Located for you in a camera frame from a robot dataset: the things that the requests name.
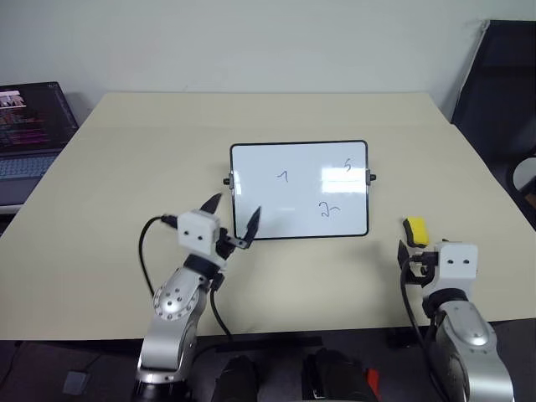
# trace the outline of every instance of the whiteboard stand knob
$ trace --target whiteboard stand knob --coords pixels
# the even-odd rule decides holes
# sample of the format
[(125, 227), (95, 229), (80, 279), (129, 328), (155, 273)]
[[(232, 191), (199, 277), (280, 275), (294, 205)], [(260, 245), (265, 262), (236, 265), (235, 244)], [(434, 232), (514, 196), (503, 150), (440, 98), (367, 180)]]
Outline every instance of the whiteboard stand knob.
[(370, 169), (367, 169), (367, 185), (369, 186), (370, 182), (373, 182), (374, 180), (376, 180), (376, 175), (372, 174)]
[(233, 175), (229, 173), (229, 176), (227, 178), (224, 178), (224, 185), (229, 186), (229, 189), (233, 189)]

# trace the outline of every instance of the red object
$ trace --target red object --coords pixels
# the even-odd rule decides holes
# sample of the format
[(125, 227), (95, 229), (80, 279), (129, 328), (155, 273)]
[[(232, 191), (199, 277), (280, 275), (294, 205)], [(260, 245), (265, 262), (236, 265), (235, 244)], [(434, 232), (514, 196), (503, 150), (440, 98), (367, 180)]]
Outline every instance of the red object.
[(367, 372), (365, 373), (365, 378), (367, 379), (368, 385), (370, 385), (370, 388), (376, 395), (376, 398), (378, 398), (378, 400), (382, 400), (381, 396), (379, 396), (379, 371), (374, 370), (373, 368), (368, 368)]

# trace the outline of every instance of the beige tabletop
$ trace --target beige tabletop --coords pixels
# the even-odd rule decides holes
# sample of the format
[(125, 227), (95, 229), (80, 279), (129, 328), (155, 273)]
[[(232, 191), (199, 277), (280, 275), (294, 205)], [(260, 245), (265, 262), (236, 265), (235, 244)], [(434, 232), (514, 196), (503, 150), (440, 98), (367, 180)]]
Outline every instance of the beige tabletop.
[[(432, 241), (478, 245), (474, 302), (487, 320), (536, 316), (536, 234), (428, 95), (109, 94), (0, 238), (0, 338), (141, 338), (152, 315), (137, 259), (146, 220), (223, 192), (235, 142), (364, 139), (378, 180), (365, 237), (267, 240), (229, 259), (216, 295), (235, 333), (408, 325), (396, 264), (401, 220)], [(147, 233), (157, 286), (185, 251)], [(419, 312), (420, 290), (410, 289)], [(221, 333), (212, 312), (198, 334)]]

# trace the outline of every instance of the yellow block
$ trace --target yellow block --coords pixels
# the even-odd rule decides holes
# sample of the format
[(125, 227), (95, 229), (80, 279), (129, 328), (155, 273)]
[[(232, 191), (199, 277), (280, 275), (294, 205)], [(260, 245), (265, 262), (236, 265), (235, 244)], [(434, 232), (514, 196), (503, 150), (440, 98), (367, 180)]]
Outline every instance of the yellow block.
[(405, 219), (403, 225), (410, 247), (424, 249), (430, 243), (424, 218), (420, 216), (409, 216)]

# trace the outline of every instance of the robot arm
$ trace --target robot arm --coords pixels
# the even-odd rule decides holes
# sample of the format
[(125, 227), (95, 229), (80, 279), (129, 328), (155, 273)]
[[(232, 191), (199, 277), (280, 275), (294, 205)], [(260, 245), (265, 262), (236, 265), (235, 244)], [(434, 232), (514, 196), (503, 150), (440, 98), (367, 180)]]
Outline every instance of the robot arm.
[(407, 278), (408, 283), (422, 286), (423, 308), (435, 324), (435, 357), (430, 363), (448, 400), (513, 402), (512, 381), (497, 354), (495, 331), (470, 302), (477, 276), (477, 247), (442, 242), (434, 252), (412, 257), (399, 247), (399, 261), (406, 255), (422, 264), (424, 276), (409, 271)]
[(201, 209), (178, 217), (178, 243), (191, 254), (155, 292), (155, 313), (137, 365), (135, 401), (189, 400), (186, 379), (207, 293), (218, 290), (226, 260), (236, 247), (249, 248), (259, 227), (257, 209), (243, 239), (228, 236), (214, 215), (220, 197), (216, 194)]

